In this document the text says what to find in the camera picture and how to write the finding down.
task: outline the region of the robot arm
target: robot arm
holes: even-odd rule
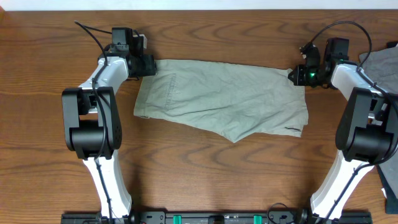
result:
[[[306,64],[289,74],[294,85],[332,86],[348,100],[336,132],[339,151],[322,186],[311,196],[308,214],[309,223],[317,223],[320,218],[337,223],[349,196],[374,166],[360,169],[355,176],[354,170],[380,161],[392,150],[398,137],[397,129],[393,128],[397,120],[382,93],[358,74],[356,64],[348,61],[348,40],[329,39],[323,65],[314,45],[307,44],[301,51]],[[342,192],[343,196],[336,201]]]
[[[98,67],[91,77],[79,88],[69,88],[62,93],[63,118],[69,150],[83,159],[93,177],[101,200],[101,216],[128,219],[131,218],[132,200],[124,185],[118,159],[117,149],[121,145],[122,132],[115,94],[128,78],[155,75],[156,67],[153,56],[143,54],[146,48],[144,35],[133,35],[133,30],[128,28],[113,28],[112,42],[106,48],[107,66],[104,55],[100,55]],[[92,81],[95,76],[98,76],[96,91],[104,105],[104,114],[97,110],[98,102],[93,94]],[[98,114],[98,119],[80,119],[80,116],[89,113]],[[95,161],[104,127],[107,129],[106,144]]]

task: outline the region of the wood grain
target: wood grain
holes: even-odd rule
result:
[[[95,212],[100,201],[83,163],[63,137],[61,92],[78,86],[100,54],[73,21],[110,30],[133,27],[156,58],[194,59],[274,68],[303,60],[298,47],[339,20],[362,24],[374,50],[398,39],[398,11],[90,11],[7,12],[0,26],[0,222],[59,223],[65,211]],[[102,43],[106,34],[96,34]],[[350,57],[367,51],[351,26],[316,41],[350,39]],[[182,124],[133,116],[139,82],[123,83],[121,168],[138,205],[172,210],[299,208],[319,188],[335,158],[336,127],[346,100],[337,91],[306,89],[310,115],[302,138],[253,134],[232,144]],[[346,209],[384,213],[376,170],[358,185]]]
[[[0,6],[0,23],[2,21],[3,15],[4,15],[4,9]]]

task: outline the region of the wire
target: wire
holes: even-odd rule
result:
[[[275,204],[273,204],[273,205],[271,205],[271,207],[269,207],[269,209],[268,209],[268,211],[267,211],[267,218],[268,218],[268,220],[271,222],[271,223],[273,223],[273,224],[280,224],[280,223],[276,223],[276,222],[274,222],[270,217],[269,217],[269,212],[272,210],[272,208],[273,207],[275,207],[276,205],[282,205],[282,206],[284,206],[285,208],[287,208],[287,209],[289,209],[289,207],[288,206],[286,206],[284,203],[275,203]],[[296,219],[295,218],[295,215],[291,212],[291,211],[289,211],[290,212],[290,214],[292,214],[293,215],[293,221],[291,221],[291,222],[288,222],[288,223],[286,223],[286,224],[292,224],[293,222],[294,222],[294,220]]]
[[[106,117],[105,117],[105,112],[104,112],[104,107],[102,105],[102,101],[100,96],[98,95],[97,89],[95,88],[95,85],[97,84],[98,81],[98,77],[102,74],[103,70],[108,66],[108,58],[105,54],[104,48],[102,47],[101,43],[98,41],[98,39],[87,29],[87,26],[84,26],[82,24],[80,24],[78,21],[75,21],[75,24],[79,25],[83,30],[85,30],[94,40],[95,42],[98,44],[98,46],[100,47],[102,54],[104,55],[105,58],[105,62],[104,65],[101,67],[101,69],[97,72],[97,74],[94,76],[94,78],[91,79],[91,87],[93,89],[93,93],[95,96],[95,99],[97,101],[99,110],[101,112],[101,117],[102,117],[102,122],[103,122],[103,137],[102,137],[102,143],[101,143],[101,147],[97,153],[97,155],[94,157],[94,161],[98,170],[98,174],[99,174],[99,178],[101,180],[101,185],[102,188],[104,190],[105,196],[106,196],[106,201],[108,203],[108,209],[109,209],[109,223],[113,223],[113,219],[112,219],[112,206],[111,206],[111,199],[109,197],[109,193],[108,190],[106,189],[105,186],[105,181],[104,181],[104,177],[102,175],[102,171],[101,171],[101,165],[100,162],[98,161],[98,158],[102,155],[103,153],[103,149],[105,147],[106,144],[106,139],[108,137],[108,128],[106,127]]]
[[[354,25],[354,26],[360,28],[360,29],[365,33],[366,37],[368,38],[368,42],[369,42],[369,51],[368,51],[368,54],[366,55],[365,59],[358,65],[358,67],[362,67],[363,63],[368,59],[369,55],[370,55],[371,52],[372,52],[372,40],[371,40],[371,37],[370,37],[369,33],[366,31],[366,29],[365,29],[363,26],[361,26],[361,25],[359,25],[358,23],[356,23],[356,22],[353,22],[353,21],[338,21],[338,22],[334,22],[334,23],[332,23],[332,24],[326,26],[325,28],[323,28],[321,31],[319,31],[319,32],[312,38],[312,40],[311,40],[310,42],[312,43],[321,33],[323,33],[323,31],[325,31],[325,30],[327,30],[327,29],[329,29],[329,28],[331,28],[331,27],[333,27],[333,26],[335,26],[335,25],[338,25],[338,24],[351,24],[351,25]]]
[[[320,32],[318,32],[318,33],[313,37],[313,39],[310,41],[310,43],[312,43],[323,31],[325,31],[325,30],[327,30],[327,29],[329,29],[329,28],[331,28],[331,27],[333,27],[333,26],[335,26],[335,25],[338,25],[338,24],[352,24],[352,25],[354,25],[354,26],[356,26],[356,27],[359,27],[359,28],[365,33],[366,37],[368,38],[369,51],[368,51],[368,53],[366,54],[364,60],[363,60],[361,63],[359,63],[359,64],[357,65],[357,67],[356,67],[356,72],[357,72],[358,75],[359,75],[361,78],[363,78],[371,87],[373,87],[375,90],[379,91],[379,92],[383,95],[383,97],[386,98],[386,99],[390,102],[390,104],[391,104],[392,108],[395,110],[396,115],[397,115],[397,118],[398,118],[398,106],[397,106],[397,104],[394,102],[394,100],[392,99],[391,95],[388,94],[388,92],[386,92],[386,91],[383,90],[382,88],[380,88],[380,87],[377,85],[377,83],[372,82],[372,81],[362,72],[362,66],[363,66],[364,62],[369,58],[369,56],[370,56],[370,54],[371,54],[371,52],[372,52],[372,40],[371,40],[371,37],[370,37],[369,33],[366,31],[366,29],[365,29],[364,27],[362,27],[361,25],[359,25],[359,24],[357,24],[356,22],[353,22],[353,21],[339,21],[339,22],[335,22],[335,23],[332,23],[332,24],[326,26],[326,27],[323,28]],[[336,206],[338,205],[338,203],[340,202],[340,200],[343,198],[343,196],[344,196],[344,194],[346,193],[348,187],[349,187],[349,186],[351,185],[351,183],[354,181],[354,178],[358,175],[358,173],[359,173],[359,171],[360,171],[361,169],[366,168],[366,167],[376,166],[376,165],[382,164],[383,162],[387,162],[389,159],[391,159],[391,158],[395,155],[395,153],[396,153],[397,151],[398,151],[398,141],[396,142],[396,145],[392,148],[392,150],[389,150],[389,151],[387,152],[387,154],[384,156],[384,158],[381,159],[380,161],[376,161],[376,162],[368,163],[368,164],[365,164],[365,165],[361,165],[361,166],[359,166],[358,168],[356,168],[356,169],[354,170],[354,172],[353,172],[353,175],[351,176],[351,178],[349,179],[349,181],[347,182],[347,184],[344,186],[343,191],[341,191],[339,197],[335,200],[333,206],[330,208],[330,210],[329,210],[327,216],[323,219],[323,223],[325,224],[325,223],[328,221],[328,219],[330,218],[330,215],[333,213],[334,209],[336,208]]]
[[[91,30],[95,30],[95,31],[98,31],[98,32],[103,32],[103,33],[105,33],[105,34],[112,34],[112,32],[109,32],[109,31],[106,31],[106,30],[101,30],[101,29],[97,29],[97,28],[94,28],[94,27],[89,27],[89,26],[85,26],[87,29],[91,29]]]

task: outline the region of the table surface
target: table surface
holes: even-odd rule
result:
[[[97,212],[90,173],[64,140],[61,92],[83,83],[100,54],[76,26],[133,27],[156,58],[194,59],[274,68],[302,63],[298,48],[321,28],[351,20],[369,31],[374,50],[398,39],[398,11],[90,11],[5,12],[0,22],[0,222],[59,223],[67,211]],[[96,33],[107,44],[107,34]],[[355,27],[325,31],[350,39],[349,55],[368,50]],[[308,125],[301,138],[252,134],[233,144],[186,125],[140,119],[133,109],[140,82],[116,97],[123,126],[119,150],[124,183],[141,207],[169,211],[267,210],[276,202],[299,208],[322,184],[335,154],[335,132],[346,100],[334,90],[306,88]],[[376,169],[345,209],[384,213]]]

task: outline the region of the gray cloth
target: gray cloth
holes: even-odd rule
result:
[[[194,60],[158,60],[145,77],[134,115],[218,133],[232,142],[252,133],[300,137],[308,123],[304,87],[291,70]]]
[[[359,56],[362,61],[366,54]],[[372,52],[363,65],[365,74],[390,93],[398,93],[398,47]],[[380,168],[392,191],[398,195],[398,154]]]
[[[365,74],[390,93],[398,94],[398,47],[372,52],[363,65]]]

